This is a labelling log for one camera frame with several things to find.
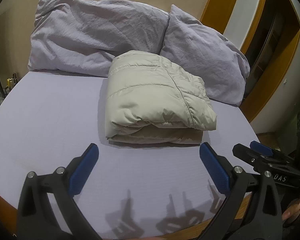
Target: folded puffer jacket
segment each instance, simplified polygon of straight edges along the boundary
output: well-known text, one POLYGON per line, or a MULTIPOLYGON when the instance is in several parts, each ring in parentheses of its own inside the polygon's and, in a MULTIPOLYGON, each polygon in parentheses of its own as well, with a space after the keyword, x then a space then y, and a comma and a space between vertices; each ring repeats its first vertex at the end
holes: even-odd
POLYGON ((198 144, 217 116, 202 78, 165 57, 129 51, 108 75, 106 137, 128 143, 198 144))

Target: lavender pillowcase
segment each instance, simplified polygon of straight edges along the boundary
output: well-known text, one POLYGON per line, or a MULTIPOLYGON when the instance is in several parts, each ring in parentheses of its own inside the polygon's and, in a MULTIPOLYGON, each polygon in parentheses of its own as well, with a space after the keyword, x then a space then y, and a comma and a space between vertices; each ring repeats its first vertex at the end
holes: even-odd
POLYGON ((250 71, 246 57, 222 34, 175 5, 160 55, 200 76, 209 98, 240 105, 250 71))
POLYGON ((39 0, 28 69, 107 77, 118 55, 159 54, 168 20, 168 13, 128 0, 39 0))

